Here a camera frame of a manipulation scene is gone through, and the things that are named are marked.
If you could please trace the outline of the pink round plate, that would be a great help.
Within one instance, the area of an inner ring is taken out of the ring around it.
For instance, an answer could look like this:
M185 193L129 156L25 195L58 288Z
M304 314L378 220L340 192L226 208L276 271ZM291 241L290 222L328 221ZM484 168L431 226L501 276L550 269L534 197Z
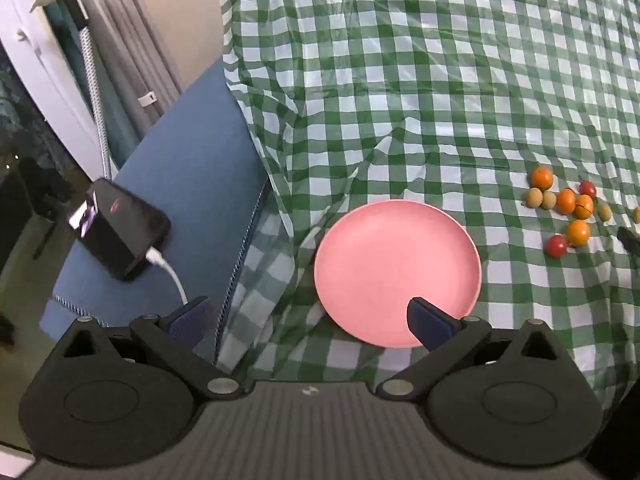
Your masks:
M462 225L411 200L359 207L323 237L314 259L320 304L350 336L382 348L416 348L408 304L423 298L452 318L472 312L482 264Z

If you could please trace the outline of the white door frame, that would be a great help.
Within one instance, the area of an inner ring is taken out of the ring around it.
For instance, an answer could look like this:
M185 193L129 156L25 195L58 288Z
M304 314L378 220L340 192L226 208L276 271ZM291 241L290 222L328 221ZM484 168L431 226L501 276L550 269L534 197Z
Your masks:
M63 50L35 0L1 0L1 42L58 140L91 180L103 176L98 130Z

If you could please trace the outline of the orange kumquat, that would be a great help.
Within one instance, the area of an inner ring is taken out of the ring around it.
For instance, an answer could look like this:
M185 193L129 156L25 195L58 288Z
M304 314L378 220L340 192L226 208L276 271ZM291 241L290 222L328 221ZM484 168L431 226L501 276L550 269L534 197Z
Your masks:
M593 215L593 199L587 194L580 194L575 200L574 217L579 220L587 220Z
M590 225L585 220L576 219L568 225L565 236L570 246L585 246L590 239Z
M576 195L571 188L563 188L556 194L555 210L563 216L570 216L576 207Z
M554 183L554 174L549 167L538 166L529 175L532 188L539 188L542 192L550 190Z

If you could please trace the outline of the black smartphone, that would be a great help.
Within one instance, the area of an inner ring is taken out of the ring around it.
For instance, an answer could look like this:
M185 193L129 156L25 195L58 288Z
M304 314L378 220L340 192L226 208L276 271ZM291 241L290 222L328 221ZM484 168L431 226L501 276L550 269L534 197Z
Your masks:
M130 280L146 252L169 233L168 215L104 178L90 185L67 222L76 238L113 278Z

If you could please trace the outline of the red cherry tomato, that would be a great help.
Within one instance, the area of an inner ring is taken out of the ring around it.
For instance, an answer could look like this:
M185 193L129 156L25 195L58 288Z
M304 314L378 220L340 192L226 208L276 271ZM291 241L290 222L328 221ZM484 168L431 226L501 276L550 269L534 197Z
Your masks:
M595 200L597 197L597 188L590 181L582 181L582 183L579 185L579 193L582 195L587 195L592 200Z
M544 244L544 252L550 258L559 259L562 258L568 248L567 239L560 234L552 235Z

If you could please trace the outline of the grey curtain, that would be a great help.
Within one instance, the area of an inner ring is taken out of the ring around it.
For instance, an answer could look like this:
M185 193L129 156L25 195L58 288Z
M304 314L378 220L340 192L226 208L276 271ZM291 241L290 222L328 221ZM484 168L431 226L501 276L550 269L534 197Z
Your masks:
M182 93L143 0L81 0L93 40L142 138Z

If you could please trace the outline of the green white checkered cloth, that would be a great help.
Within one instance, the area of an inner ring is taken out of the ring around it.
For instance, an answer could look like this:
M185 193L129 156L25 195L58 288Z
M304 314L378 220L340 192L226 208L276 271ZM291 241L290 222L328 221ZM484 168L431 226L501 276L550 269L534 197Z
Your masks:
M382 382L423 356L348 336L314 254L362 205L405 198L480 253L474 312L552 327L606 408L639 378L639 0L219 0L224 76L269 193L216 364L239 378ZM528 208L530 173L597 188L585 246L544 252L574 214ZM602 222L601 204L613 217Z

